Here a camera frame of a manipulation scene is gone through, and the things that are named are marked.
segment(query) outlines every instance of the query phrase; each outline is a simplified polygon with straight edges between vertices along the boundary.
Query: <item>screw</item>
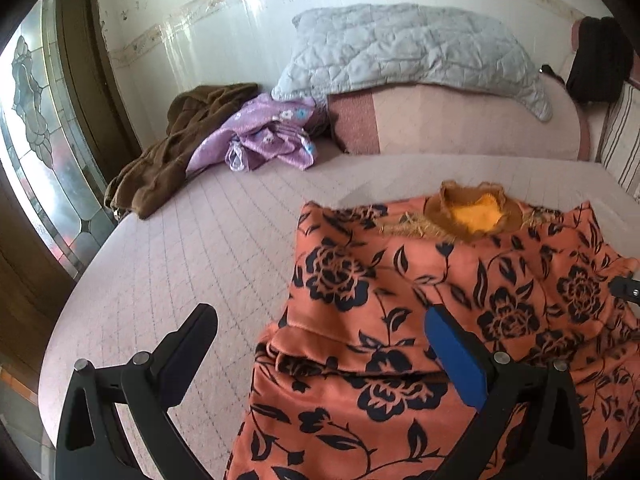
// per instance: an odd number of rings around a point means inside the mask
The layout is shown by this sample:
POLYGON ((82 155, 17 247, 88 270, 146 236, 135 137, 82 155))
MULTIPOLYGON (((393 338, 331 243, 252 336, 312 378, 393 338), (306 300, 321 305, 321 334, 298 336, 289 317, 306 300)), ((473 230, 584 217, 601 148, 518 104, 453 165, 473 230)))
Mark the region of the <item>screw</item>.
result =
POLYGON ((506 365, 511 361, 511 357, 509 356, 509 354, 507 354, 507 352, 496 352, 494 354, 494 361, 499 365, 506 365))
POLYGON ((133 356, 133 364, 135 365, 143 365, 146 364, 149 359, 151 359, 151 354, 149 352, 138 352, 133 356))
POLYGON ((554 361, 554 368, 559 372, 565 372, 569 367, 564 361, 554 361))
POLYGON ((89 365, 89 361, 87 361, 86 359, 78 359, 78 361, 74 363, 74 370, 76 372, 81 372, 82 370, 87 368, 88 365, 89 365))

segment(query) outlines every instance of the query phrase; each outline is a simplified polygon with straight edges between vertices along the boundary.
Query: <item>brown garment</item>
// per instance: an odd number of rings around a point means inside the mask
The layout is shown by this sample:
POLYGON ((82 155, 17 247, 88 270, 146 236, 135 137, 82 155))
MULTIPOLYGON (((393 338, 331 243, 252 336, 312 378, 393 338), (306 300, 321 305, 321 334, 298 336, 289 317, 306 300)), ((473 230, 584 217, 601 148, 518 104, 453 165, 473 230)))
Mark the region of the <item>brown garment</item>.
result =
POLYGON ((148 218, 180 188, 191 155, 249 99, 258 86, 198 86, 169 106, 167 137, 127 164, 107 187, 104 205, 148 218))
POLYGON ((430 197, 420 214, 403 212, 399 217, 388 216, 376 221, 381 232, 409 237, 439 237, 447 242, 462 240, 472 242, 487 235, 517 231, 531 218, 524 218, 515 200, 507 197, 499 184, 483 182, 480 186, 462 187, 453 180, 442 183, 440 193, 430 197), (469 232, 452 216, 454 205, 471 205, 483 195, 491 195, 502 212, 502 217, 489 232, 469 232))

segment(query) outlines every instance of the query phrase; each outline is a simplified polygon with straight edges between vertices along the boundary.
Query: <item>gray quilted pillow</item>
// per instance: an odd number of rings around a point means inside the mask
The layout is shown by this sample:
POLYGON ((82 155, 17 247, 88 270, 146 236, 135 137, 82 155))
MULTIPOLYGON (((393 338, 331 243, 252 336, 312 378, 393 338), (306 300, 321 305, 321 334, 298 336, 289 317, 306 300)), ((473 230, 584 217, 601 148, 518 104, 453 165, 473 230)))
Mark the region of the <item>gray quilted pillow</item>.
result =
POLYGON ((500 21, 452 7, 357 5, 293 19, 298 37, 274 99, 325 100, 394 83, 440 84, 511 97, 548 121, 538 70, 500 21))

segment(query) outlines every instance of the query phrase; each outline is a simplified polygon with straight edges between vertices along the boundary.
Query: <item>wooden door frame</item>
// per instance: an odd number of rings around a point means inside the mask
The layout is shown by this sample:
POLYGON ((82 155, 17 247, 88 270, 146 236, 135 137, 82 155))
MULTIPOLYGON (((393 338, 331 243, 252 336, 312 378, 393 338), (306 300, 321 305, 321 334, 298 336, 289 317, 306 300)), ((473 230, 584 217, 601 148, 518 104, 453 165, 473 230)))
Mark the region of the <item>wooden door frame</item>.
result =
POLYGON ((38 391, 44 352, 76 282, 34 229, 0 165, 0 352, 38 391))
POLYGON ((71 103, 96 164, 109 182, 142 150, 113 75, 98 0, 56 0, 56 28, 71 103))

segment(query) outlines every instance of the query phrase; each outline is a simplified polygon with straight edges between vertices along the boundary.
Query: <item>stained glass window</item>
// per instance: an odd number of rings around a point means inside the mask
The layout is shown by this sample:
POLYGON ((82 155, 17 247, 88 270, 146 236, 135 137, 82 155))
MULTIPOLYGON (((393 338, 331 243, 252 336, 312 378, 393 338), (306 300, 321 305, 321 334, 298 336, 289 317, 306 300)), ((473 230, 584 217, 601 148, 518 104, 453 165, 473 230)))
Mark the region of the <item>stained glass window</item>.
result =
POLYGON ((0 130, 0 162, 18 201, 79 279, 115 222, 62 73, 55 0, 39 0, 0 54, 0 130))

